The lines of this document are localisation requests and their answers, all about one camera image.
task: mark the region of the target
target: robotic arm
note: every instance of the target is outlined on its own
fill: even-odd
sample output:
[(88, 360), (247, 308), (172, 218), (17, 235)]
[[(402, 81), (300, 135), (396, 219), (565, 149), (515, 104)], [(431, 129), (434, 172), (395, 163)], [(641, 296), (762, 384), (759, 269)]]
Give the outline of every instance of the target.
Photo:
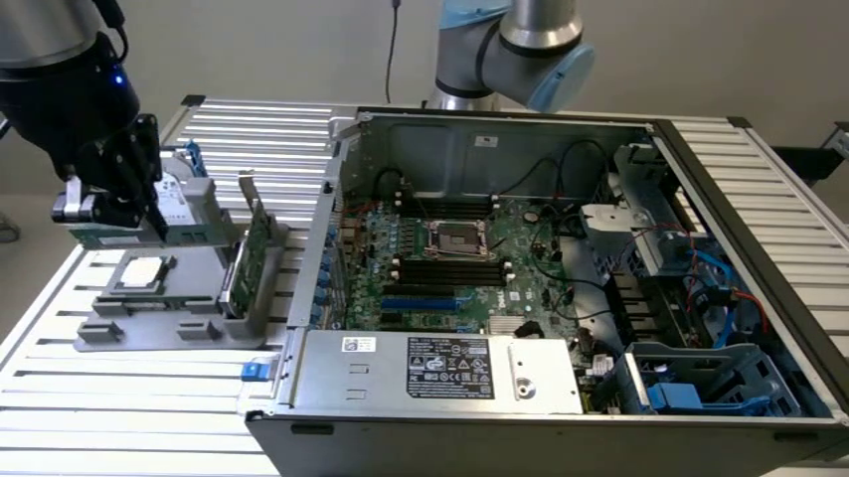
[(115, 0), (0, 0), (0, 112), (65, 182), (55, 222), (148, 226), (164, 239), (156, 118), (139, 114), (121, 67), (123, 20)]
[(498, 110), (498, 95), (557, 112), (594, 63), (574, 0), (446, 0), (434, 109)]
[[(55, 222), (141, 227), (165, 240), (156, 118), (139, 114), (121, 67), (123, 21), (116, 0), (0, 0), (0, 112), (65, 182)], [(574, 0), (446, 0), (427, 106), (495, 110), (499, 93), (559, 110), (593, 65), (581, 35)]]

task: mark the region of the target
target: blue tab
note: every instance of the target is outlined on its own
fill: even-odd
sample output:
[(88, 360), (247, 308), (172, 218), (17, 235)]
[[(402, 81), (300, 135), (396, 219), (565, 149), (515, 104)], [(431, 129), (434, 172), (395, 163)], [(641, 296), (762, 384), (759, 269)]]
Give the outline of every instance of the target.
[(268, 380), (271, 365), (263, 363), (246, 363), (242, 366), (243, 383), (260, 383)]
[(185, 144), (185, 151), (188, 152), (188, 158), (191, 160), (191, 172), (195, 177), (208, 177), (207, 168), (203, 164), (203, 156), (200, 155), (200, 146), (191, 139)]

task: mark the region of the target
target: capacitor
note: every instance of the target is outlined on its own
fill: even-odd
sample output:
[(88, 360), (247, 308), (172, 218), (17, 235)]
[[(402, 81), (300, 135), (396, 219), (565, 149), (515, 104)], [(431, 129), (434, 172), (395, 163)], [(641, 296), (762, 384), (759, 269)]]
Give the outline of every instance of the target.
[(310, 321), (315, 323), (320, 319), (322, 315), (323, 315), (323, 309), (318, 305), (314, 305), (310, 311)]
[(527, 211), (522, 214), (522, 220), (526, 224), (535, 224), (539, 222), (539, 214), (537, 212)]
[(323, 288), (316, 288), (316, 293), (314, 294), (314, 303), (316, 305), (324, 305), (327, 302), (327, 290)]
[(323, 270), (318, 271), (316, 285), (320, 287), (330, 286), (330, 273)]
[(320, 256), (320, 264), (319, 264), (319, 268), (324, 271), (330, 271), (330, 255), (324, 254)]

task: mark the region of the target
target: barcode sticker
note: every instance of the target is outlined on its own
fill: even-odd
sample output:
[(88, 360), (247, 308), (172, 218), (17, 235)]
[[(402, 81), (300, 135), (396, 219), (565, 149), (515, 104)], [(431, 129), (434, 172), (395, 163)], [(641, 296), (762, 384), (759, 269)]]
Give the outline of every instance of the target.
[(475, 147), (499, 147), (499, 136), (475, 136)]
[(374, 353), (376, 338), (374, 336), (346, 336), (342, 338), (343, 353)]

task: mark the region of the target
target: red cable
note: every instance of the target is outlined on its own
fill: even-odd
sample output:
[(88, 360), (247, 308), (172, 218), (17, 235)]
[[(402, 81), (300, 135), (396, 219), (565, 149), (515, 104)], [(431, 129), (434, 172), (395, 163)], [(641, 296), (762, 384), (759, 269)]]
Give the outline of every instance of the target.
[(763, 310), (763, 305), (759, 303), (759, 300), (754, 295), (749, 295), (747, 293), (743, 293), (741, 291), (735, 291), (734, 295), (749, 300), (754, 303), (754, 306), (757, 306), (757, 312), (759, 313), (759, 327), (763, 333), (766, 333), (769, 331), (769, 320), (766, 318), (766, 311)]

